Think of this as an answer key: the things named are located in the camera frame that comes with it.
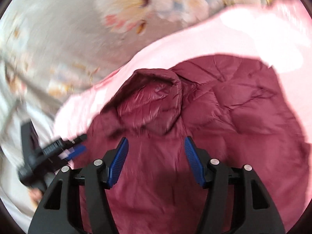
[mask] pink blanket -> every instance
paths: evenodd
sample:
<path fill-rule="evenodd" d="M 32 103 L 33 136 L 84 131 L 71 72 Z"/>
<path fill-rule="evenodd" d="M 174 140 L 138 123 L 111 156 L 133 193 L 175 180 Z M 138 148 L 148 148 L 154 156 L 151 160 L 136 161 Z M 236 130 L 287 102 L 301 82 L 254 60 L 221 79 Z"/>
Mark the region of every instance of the pink blanket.
<path fill-rule="evenodd" d="M 84 133 L 136 69 L 171 68 L 190 58 L 223 53 L 260 58 L 273 65 L 286 99 L 296 111 L 308 142 L 312 142 L 311 45 L 312 20 L 299 0 L 280 1 L 266 9 L 231 7 L 195 27 L 154 42 L 96 86 L 72 95 L 57 114 L 55 135 L 72 138 Z M 310 185 L 307 201 L 311 195 Z"/>

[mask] wrinkled fabric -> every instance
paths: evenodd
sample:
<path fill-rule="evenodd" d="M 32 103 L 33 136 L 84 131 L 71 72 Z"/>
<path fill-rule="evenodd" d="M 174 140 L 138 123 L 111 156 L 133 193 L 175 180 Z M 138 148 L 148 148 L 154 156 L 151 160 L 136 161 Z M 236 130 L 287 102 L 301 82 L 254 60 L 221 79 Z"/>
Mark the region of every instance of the wrinkled fabric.
<path fill-rule="evenodd" d="M 183 141 L 232 167 L 258 173 L 289 230 L 304 209 L 309 145 L 286 105 L 276 74 L 258 60 L 204 56 L 165 69 L 139 69 L 87 131 L 83 167 L 129 140 L 107 198 L 119 232 L 191 234 L 207 191 L 196 184 Z M 85 229 L 90 231 L 85 199 Z"/>

